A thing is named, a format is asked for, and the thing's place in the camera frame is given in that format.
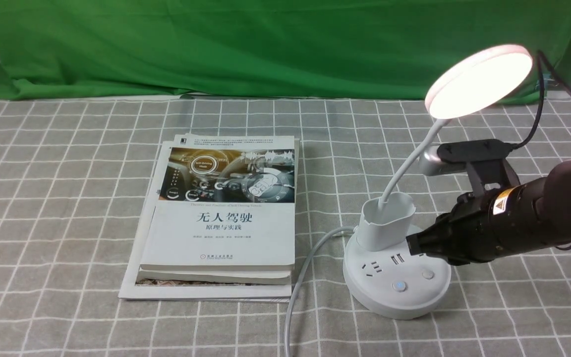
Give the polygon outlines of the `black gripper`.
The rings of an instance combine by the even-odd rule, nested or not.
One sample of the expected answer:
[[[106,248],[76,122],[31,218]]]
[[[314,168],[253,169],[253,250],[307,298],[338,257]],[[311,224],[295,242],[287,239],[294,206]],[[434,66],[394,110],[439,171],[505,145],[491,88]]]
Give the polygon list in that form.
[[[410,255],[444,257],[452,266],[464,266],[551,247],[551,228],[541,221],[537,205],[545,180],[459,199],[441,220],[406,236]]]

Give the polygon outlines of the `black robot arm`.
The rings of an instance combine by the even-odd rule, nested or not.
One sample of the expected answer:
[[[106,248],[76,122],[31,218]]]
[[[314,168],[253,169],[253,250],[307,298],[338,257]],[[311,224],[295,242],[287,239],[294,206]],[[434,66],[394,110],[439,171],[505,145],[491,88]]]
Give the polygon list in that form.
[[[528,183],[464,193],[450,212],[406,242],[410,255],[451,266],[571,245],[571,160]]]

